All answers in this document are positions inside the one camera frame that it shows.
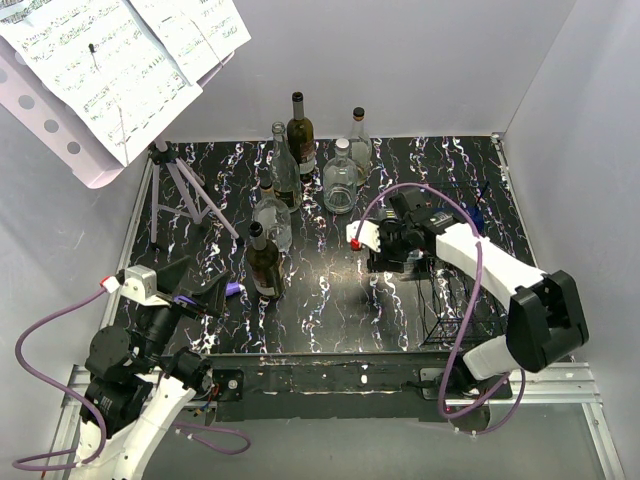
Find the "clear bottle black cork cap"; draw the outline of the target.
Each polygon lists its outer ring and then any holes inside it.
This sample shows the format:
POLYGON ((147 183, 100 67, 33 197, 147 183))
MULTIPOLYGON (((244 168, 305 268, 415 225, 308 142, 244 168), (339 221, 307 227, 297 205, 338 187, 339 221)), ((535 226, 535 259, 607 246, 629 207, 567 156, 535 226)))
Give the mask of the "clear bottle black cork cap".
POLYGON ((355 107, 352 112, 352 126, 349 133, 351 158, 357 172, 357 185, 362 186, 368 179, 372 168, 372 142, 364 126, 365 110, 355 107))

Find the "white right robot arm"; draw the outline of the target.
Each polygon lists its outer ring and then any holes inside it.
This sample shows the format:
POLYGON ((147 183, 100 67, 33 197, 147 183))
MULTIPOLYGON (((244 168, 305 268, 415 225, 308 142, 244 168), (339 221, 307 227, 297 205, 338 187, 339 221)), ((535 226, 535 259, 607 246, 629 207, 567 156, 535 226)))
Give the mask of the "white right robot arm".
POLYGON ((474 280, 472 293, 486 290, 505 308, 504 334, 464 353, 455 353, 441 380, 444 388, 475 397, 489 379, 522 369, 538 373, 583 346, 590 338, 577 284, 563 270, 546 273, 528 265, 482 236, 469 213, 456 203, 447 210, 428 206, 430 187, 416 183, 383 192, 392 213, 350 224, 352 249, 366 246, 370 272, 404 270, 420 251, 474 280))

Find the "clear bottle gold neck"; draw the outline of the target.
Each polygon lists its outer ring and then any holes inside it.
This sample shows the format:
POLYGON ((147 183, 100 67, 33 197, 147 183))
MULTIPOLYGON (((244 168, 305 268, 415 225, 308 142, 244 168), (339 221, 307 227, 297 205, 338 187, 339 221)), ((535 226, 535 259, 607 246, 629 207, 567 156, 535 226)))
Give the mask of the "clear bottle gold neck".
POLYGON ((275 195, 269 177, 260 179, 260 200, 254 207, 252 220, 259 222, 265 236, 280 252, 288 252, 292 244, 291 216, 287 205, 275 195))

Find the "clear flask black gold label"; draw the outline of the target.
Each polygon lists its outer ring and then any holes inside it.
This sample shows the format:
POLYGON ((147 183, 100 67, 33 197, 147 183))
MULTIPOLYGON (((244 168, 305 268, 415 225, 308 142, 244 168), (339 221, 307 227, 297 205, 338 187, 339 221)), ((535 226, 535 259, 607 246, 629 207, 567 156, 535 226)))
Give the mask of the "clear flask black gold label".
POLYGON ((429 252, 416 249, 408 254, 406 264, 411 266, 426 266, 428 264, 433 264, 436 260, 437 257, 430 254, 429 252))

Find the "blue clear tall bottle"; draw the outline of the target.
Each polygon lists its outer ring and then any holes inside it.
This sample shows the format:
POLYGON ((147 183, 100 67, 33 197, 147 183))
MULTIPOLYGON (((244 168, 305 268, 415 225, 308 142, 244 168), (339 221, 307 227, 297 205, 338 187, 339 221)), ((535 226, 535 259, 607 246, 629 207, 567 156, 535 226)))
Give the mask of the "blue clear tall bottle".
POLYGON ((479 207, 473 207, 468 210, 468 215, 473 221, 478 233, 483 235, 485 230, 485 220, 481 209, 479 207))

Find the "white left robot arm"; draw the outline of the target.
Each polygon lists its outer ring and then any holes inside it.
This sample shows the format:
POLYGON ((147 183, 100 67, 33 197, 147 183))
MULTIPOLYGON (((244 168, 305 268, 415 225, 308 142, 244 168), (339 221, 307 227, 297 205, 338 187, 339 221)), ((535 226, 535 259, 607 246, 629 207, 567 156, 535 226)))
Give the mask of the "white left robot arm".
POLYGON ((141 478, 186 404, 218 393, 212 363, 202 355, 188 347, 163 355, 181 318, 219 316, 226 306, 230 272, 189 290, 181 282, 190 263, 185 257, 159 270, 134 265, 102 281, 108 292, 141 306, 142 315, 131 327, 100 329, 90 343, 84 397, 99 412, 81 409, 75 458, 97 457, 72 478, 141 478))

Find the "clear green-tinted bottle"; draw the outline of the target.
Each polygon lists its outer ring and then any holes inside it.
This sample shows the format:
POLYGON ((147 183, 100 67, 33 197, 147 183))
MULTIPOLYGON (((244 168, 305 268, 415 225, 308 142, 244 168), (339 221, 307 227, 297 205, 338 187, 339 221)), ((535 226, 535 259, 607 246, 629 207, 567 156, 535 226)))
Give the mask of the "clear green-tinted bottle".
POLYGON ((283 122, 276 121, 272 124, 273 152, 270 171, 275 196, 292 213, 301 204, 301 180, 298 163, 288 149, 285 133, 283 122))

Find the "dark brown wine bottle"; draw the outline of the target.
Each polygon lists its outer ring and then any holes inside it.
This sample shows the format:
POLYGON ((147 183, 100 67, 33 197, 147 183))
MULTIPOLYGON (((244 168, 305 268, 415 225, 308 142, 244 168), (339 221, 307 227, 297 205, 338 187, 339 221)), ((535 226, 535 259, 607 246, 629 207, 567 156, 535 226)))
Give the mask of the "dark brown wine bottle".
POLYGON ((289 151, 299 166, 303 183, 313 180, 316 167, 316 145, 312 122, 304 112, 304 96, 300 91, 292 93, 293 116, 287 123, 289 151))

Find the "purple marker pen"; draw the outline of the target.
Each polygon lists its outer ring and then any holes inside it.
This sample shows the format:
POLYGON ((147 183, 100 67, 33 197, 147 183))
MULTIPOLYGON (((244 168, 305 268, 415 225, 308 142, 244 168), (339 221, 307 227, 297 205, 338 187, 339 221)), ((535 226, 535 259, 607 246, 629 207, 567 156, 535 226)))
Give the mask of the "purple marker pen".
MULTIPOLYGON (((241 284, 237 282, 231 282, 225 287, 224 297, 232 297, 234 295, 242 293, 243 291, 244 287, 241 284)), ((190 295, 179 294, 173 298, 173 302, 183 307, 193 306, 204 309, 212 306, 217 298, 217 293, 211 293, 210 291, 207 291, 205 293, 192 293, 190 295)))

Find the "clear square bottle white label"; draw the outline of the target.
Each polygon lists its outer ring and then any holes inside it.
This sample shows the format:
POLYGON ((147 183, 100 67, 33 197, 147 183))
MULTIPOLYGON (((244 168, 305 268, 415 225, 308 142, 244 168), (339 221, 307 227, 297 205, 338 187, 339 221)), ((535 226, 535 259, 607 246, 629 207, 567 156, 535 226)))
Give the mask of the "clear square bottle white label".
POLYGON ((332 214, 348 213, 356 203, 358 170, 349 152, 349 141, 345 138, 337 139, 334 156, 323 168, 324 205, 332 214))

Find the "green wine bottle silver neck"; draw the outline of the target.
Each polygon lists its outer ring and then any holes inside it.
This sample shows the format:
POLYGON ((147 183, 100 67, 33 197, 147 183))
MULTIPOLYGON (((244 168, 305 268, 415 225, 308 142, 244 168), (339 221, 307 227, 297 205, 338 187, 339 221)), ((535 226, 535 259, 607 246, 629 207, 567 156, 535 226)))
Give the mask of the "green wine bottle silver neck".
POLYGON ((260 295, 277 299, 285 290, 281 252, 258 221, 250 224, 249 239, 245 257, 254 286, 260 295))

